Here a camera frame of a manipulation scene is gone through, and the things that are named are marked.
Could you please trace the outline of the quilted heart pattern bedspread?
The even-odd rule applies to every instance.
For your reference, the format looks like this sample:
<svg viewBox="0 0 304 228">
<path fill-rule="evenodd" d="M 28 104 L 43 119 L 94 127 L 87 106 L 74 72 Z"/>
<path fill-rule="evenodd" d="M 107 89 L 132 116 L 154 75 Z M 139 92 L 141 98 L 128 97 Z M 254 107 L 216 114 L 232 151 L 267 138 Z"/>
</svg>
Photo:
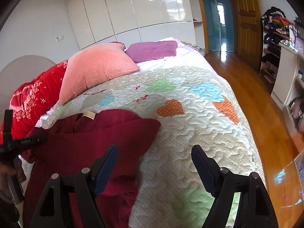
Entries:
<svg viewBox="0 0 304 228">
<path fill-rule="evenodd" d="M 229 83 L 214 70 L 172 67 L 118 77 L 99 84 L 55 110 L 35 128 L 82 114 L 128 110 L 161 124 L 140 158 L 138 196 L 128 227 L 201 227 L 213 198 L 191 159 L 200 145 L 208 157 L 233 173 L 263 176 L 248 121 Z"/>
</svg>

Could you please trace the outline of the white glossy wardrobe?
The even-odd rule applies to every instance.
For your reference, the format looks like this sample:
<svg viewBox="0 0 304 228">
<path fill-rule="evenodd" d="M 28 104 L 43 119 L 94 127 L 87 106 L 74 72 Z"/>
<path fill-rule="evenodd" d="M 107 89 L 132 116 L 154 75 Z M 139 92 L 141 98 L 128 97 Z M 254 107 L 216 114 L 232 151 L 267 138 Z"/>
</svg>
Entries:
<svg viewBox="0 0 304 228">
<path fill-rule="evenodd" d="M 199 0 L 66 0 L 80 49 L 173 37 L 205 50 Z"/>
</svg>

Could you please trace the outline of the salmon pink pillow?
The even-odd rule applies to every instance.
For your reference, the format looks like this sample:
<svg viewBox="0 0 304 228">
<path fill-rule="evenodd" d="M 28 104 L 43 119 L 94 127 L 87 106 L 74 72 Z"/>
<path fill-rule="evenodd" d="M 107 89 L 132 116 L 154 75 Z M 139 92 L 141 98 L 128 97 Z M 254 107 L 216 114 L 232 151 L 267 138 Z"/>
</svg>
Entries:
<svg viewBox="0 0 304 228">
<path fill-rule="evenodd" d="M 138 71 L 124 50 L 123 43 L 111 42 L 91 46 L 69 58 L 58 104 L 64 105 L 94 86 Z"/>
</svg>

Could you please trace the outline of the purple pillow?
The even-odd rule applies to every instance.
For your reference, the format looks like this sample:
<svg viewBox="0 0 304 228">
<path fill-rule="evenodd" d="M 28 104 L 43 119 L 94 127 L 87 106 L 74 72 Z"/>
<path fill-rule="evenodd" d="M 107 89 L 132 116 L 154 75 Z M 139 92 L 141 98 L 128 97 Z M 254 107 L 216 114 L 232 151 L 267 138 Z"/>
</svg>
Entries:
<svg viewBox="0 0 304 228">
<path fill-rule="evenodd" d="M 135 62 L 141 63 L 176 56 L 176 41 L 157 41 L 135 43 L 125 53 Z"/>
</svg>

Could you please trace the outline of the brown wooden door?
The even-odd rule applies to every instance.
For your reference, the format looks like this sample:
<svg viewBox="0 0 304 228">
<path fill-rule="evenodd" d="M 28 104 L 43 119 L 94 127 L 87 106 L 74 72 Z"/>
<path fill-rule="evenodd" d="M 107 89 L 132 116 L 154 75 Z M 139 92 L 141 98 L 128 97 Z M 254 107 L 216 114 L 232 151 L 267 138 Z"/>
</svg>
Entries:
<svg viewBox="0 0 304 228">
<path fill-rule="evenodd" d="M 254 70 L 261 63 L 262 29 L 259 0 L 230 0 L 234 22 L 234 52 Z"/>
</svg>

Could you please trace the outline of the cluttered open shelf unit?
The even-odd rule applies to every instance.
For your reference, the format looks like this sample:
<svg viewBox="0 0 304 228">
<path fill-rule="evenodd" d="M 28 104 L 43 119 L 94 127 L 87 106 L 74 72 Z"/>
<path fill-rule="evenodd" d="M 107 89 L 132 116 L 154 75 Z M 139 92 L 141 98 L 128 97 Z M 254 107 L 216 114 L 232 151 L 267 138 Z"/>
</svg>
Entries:
<svg viewBox="0 0 304 228">
<path fill-rule="evenodd" d="M 292 23 L 286 18 L 285 13 L 272 6 L 262 15 L 262 55 L 259 75 L 269 93 L 272 92 L 281 58 L 282 41 L 290 40 Z"/>
</svg>

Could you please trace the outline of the dark red garment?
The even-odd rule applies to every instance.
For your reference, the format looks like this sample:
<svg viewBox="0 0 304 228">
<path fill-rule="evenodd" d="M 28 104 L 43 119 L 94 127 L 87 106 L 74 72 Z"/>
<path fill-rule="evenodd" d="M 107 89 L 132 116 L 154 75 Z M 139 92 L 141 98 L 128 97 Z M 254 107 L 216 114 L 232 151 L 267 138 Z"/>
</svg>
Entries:
<svg viewBox="0 0 304 228">
<path fill-rule="evenodd" d="M 138 196 L 138 163 L 160 129 L 160 122 L 141 118 L 128 110 L 104 110 L 94 119 L 76 114 L 56 121 L 50 129 L 35 128 L 32 137 L 47 141 L 27 150 L 22 157 L 33 164 L 23 206 L 23 224 L 29 227 L 36 205 L 52 174 L 70 176 L 90 167 L 110 145 L 118 159 L 105 190 L 96 204 L 107 227 L 128 227 Z"/>
</svg>

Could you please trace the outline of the white desk shelf unit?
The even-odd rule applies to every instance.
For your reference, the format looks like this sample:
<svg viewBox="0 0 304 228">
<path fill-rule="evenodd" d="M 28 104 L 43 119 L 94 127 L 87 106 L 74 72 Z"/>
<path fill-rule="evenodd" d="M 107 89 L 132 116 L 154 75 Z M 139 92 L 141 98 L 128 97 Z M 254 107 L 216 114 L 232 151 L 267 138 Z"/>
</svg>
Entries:
<svg viewBox="0 0 304 228">
<path fill-rule="evenodd" d="M 294 102 L 303 99 L 303 56 L 292 47 L 290 42 L 279 42 L 281 55 L 275 85 L 271 97 L 283 112 L 287 129 L 291 135 L 298 132 L 295 118 Z"/>
</svg>

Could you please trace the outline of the white wall socket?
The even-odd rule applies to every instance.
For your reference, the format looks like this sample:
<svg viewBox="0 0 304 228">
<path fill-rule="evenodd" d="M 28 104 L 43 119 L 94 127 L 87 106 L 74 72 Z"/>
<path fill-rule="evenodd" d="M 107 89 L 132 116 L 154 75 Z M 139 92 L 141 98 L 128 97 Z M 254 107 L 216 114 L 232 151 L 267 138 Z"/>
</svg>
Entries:
<svg viewBox="0 0 304 228">
<path fill-rule="evenodd" d="M 61 41 L 61 40 L 63 40 L 64 39 L 64 36 L 57 36 L 56 37 L 56 41 L 58 42 L 58 41 Z"/>
</svg>

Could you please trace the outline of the red embroidered pillow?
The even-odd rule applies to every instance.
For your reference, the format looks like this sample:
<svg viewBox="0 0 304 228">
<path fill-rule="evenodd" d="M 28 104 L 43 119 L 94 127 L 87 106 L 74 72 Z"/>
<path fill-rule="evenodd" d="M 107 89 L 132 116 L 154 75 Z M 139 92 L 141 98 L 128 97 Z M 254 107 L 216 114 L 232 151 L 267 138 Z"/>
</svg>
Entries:
<svg viewBox="0 0 304 228">
<path fill-rule="evenodd" d="M 8 104 L 1 107 L 1 115 L 6 109 L 13 110 L 13 139 L 26 137 L 40 117 L 57 103 L 66 69 L 66 60 L 54 65 L 19 86 L 8 99 Z"/>
</svg>

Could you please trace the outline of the grey rounded headboard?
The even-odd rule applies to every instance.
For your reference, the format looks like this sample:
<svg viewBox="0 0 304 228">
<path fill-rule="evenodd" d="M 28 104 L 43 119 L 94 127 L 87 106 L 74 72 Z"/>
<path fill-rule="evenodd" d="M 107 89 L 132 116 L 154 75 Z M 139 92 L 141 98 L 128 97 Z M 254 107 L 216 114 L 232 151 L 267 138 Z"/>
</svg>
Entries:
<svg viewBox="0 0 304 228">
<path fill-rule="evenodd" d="M 42 72 L 55 66 L 53 61 L 37 55 L 26 55 L 11 61 L 1 70 L 1 120 L 9 108 L 12 93 L 22 84 L 30 82 Z"/>
</svg>

